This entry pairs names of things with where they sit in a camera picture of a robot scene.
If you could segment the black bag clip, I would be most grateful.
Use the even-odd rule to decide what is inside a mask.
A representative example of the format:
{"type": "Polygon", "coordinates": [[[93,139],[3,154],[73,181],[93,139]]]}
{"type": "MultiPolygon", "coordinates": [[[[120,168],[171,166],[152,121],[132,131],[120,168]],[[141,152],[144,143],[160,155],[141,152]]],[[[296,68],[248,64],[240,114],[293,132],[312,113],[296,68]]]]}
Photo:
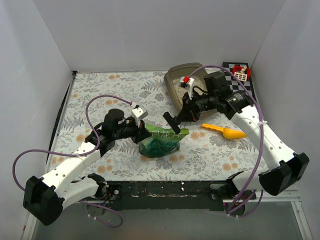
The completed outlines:
{"type": "Polygon", "coordinates": [[[181,132],[181,122],[176,121],[176,117],[172,117],[169,112],[165,112],[162,116],[176,134],[179,134],[181,132]]]}

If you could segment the green cat litter bag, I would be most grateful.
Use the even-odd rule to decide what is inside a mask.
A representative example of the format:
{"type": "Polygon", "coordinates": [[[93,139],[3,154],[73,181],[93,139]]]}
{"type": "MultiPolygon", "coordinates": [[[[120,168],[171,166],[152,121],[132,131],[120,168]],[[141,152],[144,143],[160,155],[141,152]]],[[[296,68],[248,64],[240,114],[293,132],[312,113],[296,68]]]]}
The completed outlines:
{"type": "Polygon", "coordinates": [[[147,158],[161,158],[171,155],[180,149],[180,141],[190,134],[189,129],[181,128],[180,133],[175,133],[171,128],[162,128],[145,124],[151,136],[141,141],[138,145],[139,153],[147,158]]]}

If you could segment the yellow plastic scoop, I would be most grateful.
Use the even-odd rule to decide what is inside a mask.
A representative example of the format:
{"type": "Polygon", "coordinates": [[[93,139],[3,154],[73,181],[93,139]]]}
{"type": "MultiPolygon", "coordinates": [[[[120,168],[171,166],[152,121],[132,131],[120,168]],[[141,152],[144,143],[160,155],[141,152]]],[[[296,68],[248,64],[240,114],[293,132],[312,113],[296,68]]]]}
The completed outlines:
{"type": "Polygon", "coordinates": [[[201,127],[207,130],[212,130],[212,131],[221,133],[223,137],[228,140],[242,139],[247,137],[247,135],[242,131],[221,127],[217,125],[212,125],[208,123],[203,123],[201,127]]]}

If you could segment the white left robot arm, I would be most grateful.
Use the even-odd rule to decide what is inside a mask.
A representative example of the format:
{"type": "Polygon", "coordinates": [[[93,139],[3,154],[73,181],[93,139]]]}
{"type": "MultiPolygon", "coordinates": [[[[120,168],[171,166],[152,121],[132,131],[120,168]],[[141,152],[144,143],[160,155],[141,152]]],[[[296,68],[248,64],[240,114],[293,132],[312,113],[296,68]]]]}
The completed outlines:
{"type": "Polygon", "coordinates": [[[131,110],[125,118],[122,110],[108,111],[104,121],[75,151],[74,157],[41,177],[32,176],[25,184],[23,207],[43,225],[52,224],[68,206],[87,197],[101,200],[106,196],[106,181],[95,173],[73,182],[88,166],[98,161],[115,146],[117,140],[130,138],[135,144],[150,137],[143,118],[148,112],[141,106],[131,110]]]}

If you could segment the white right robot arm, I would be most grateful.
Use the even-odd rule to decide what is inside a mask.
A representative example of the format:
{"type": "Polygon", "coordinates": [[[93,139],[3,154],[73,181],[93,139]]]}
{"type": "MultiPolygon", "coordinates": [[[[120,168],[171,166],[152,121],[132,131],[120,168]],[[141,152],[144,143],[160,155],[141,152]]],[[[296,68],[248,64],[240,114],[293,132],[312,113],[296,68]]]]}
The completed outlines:
{"type": "Polygon", "coordinates": [[[204,77],[206,90],[199,94],[192,77],[185,76],[179,85],[187,91],[182,97],[182,108],[174,117],[171,127],[180,132],[182,122],[196,122],[201,113],[217,110],[237,125],[262,154],[267,169],[253,177],[237,173],[230,177],[226,186],[227,195],[237,199],[245,192],[246,181],[249,190],[262,189],[272,196],[277,196],[288,187],[298,182],[310,160],[305,153],[296,153],[288,147],[262,120],[262,114],[254,105],[253,98],[244,90],[232,91],[224,73],[213,72],[204,77]]]}

